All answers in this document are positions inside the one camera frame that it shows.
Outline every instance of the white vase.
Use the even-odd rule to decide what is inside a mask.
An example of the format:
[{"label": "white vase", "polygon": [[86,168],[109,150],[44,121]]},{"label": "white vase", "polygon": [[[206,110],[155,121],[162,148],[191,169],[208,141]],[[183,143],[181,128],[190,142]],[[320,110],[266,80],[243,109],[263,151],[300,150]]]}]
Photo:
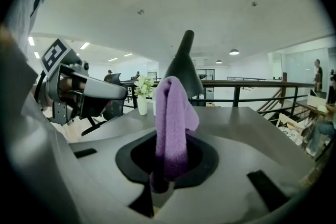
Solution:
[{"label": "white vase", "polygon": [[147,100],[145,96],[139,95],[138,96],[138,109],[140,115],[147,114]]}]

